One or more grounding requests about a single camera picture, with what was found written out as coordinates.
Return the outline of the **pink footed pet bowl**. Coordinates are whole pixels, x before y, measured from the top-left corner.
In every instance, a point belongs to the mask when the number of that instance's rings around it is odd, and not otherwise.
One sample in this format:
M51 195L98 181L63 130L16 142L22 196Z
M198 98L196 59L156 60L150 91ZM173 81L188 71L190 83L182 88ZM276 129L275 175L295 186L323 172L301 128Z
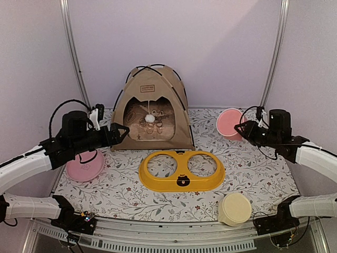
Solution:
M242 141L242 136L234 129L240 123L242 112L229 108L220 113L216 121L216 128L220 135L231 141Z

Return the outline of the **white pet cushion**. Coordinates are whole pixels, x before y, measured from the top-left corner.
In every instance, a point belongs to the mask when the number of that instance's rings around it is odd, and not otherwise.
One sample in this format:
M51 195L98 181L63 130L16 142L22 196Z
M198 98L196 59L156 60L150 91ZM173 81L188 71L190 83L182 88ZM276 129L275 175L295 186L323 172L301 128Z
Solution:
M129 127L128 136L135 141L170 140L176 130L174 109L164 97L142 102L131 98L124 110L123 124Z

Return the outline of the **black tent pole long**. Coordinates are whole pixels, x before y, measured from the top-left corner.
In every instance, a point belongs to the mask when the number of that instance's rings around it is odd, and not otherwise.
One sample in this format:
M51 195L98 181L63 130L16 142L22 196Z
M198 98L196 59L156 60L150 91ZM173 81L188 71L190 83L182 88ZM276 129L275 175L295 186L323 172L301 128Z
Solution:
M144 69L152 70L152 71L158 73L160 76L162 76L162 74L161 74L157 69L163 68L164 66L165 66L164 64L150 64L150 65L140 65L140 66L136 66L135 68L133 68L133 69L129 72L129 74L128 74L126 80L125 80L125 86L124 86L124 88L122 88L122 90L120 91L119 95L117 96L117 99L116 99L115 104L114 104L114 107L113 107L113 112L112 112L111 119L113 119L114 113L115 113L115 111L116 111L116 107L117 107L117 105L118 105L118 102L119 102L119 100L120 100L121 95L122 95L123 92L124 92L124 89L126 88L126 84L127 84L127 82L129 81L129 79L131 79L132 77L134 77L135 75L137 75L138 72L141 72L141 71L144 70Z

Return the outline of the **yellow double bowl holder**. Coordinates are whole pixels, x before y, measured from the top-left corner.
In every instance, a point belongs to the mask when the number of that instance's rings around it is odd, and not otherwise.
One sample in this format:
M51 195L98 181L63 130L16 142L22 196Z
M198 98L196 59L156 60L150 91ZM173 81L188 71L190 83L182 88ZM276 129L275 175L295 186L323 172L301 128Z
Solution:
M158 178L150 174L148 162L158 155L166 155L177 162L176 171L169 177ZM216 163L215 172L209 177L194 175L188 168L188 161L196 155L211 157ZM219 187L225 178L223 163L213 154L205 151L157 151L151 153L140 164L138 176L141 183L156 192L195 192L210 191Z

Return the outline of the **cream footed pet bowl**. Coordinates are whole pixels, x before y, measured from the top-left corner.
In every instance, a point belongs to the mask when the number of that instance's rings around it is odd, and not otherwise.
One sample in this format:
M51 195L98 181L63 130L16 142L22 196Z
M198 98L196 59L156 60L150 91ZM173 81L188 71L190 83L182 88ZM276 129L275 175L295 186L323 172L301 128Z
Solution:
M244 224L251 214L250 201L239 192L227 194L218 204L218 221L230 227Z

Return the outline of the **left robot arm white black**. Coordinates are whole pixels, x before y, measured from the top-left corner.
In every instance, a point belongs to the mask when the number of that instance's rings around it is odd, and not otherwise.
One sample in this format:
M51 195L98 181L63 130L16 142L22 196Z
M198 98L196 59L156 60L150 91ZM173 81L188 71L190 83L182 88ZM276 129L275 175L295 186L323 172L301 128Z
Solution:
M92 227L91 218L77 215L60 195L47 198L24 197L6 193L12 186L42 172L58 169L86 151L112 147L123 142L130 129L118 123L99 125L98 109L90 114L71 111L62 117L56 137L46 139L27 153L1 164L1 222L17 218L47 218L66 232Z

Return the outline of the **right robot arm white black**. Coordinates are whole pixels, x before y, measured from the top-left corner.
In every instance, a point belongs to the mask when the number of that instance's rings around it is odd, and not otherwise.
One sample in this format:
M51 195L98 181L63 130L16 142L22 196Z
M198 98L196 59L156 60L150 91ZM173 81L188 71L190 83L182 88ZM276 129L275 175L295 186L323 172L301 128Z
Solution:
M336 181L336 154L316 145L309 139L293 136L291 115L282 109L269 111L269 122L263 127L263 108L256 107L256 120L240 120L234 129L253 146L274 149L294 164L308 167L332 181ZM336 217L336 194L314 197L291 196L277 206L277 213L255 219L253 224L258 235L295 228L301 217Z

